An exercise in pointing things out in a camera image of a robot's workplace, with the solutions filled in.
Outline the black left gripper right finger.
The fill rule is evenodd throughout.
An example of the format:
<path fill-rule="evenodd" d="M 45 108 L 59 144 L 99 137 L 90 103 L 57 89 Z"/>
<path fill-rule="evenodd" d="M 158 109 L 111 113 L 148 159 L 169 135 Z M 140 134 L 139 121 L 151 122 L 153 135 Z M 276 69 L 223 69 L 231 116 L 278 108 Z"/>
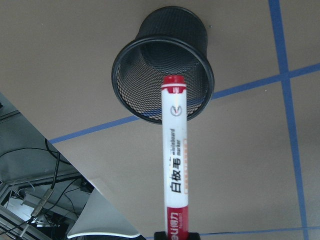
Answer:
<path fill-rule="evenodd" d="M 200 240 L 200 234 L 198 232 L 189 232 L 187 240 Z"/>

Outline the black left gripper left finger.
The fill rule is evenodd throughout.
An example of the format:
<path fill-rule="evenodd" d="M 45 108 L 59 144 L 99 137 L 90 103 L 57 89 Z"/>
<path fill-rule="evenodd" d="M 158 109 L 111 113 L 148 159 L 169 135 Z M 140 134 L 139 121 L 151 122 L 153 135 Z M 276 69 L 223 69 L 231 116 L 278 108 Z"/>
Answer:
<path fill-rule="evenodd" d="M 167 240 L 167 234 L 165 231 L 157 231 L 153 235 L 154 240 Z"/>

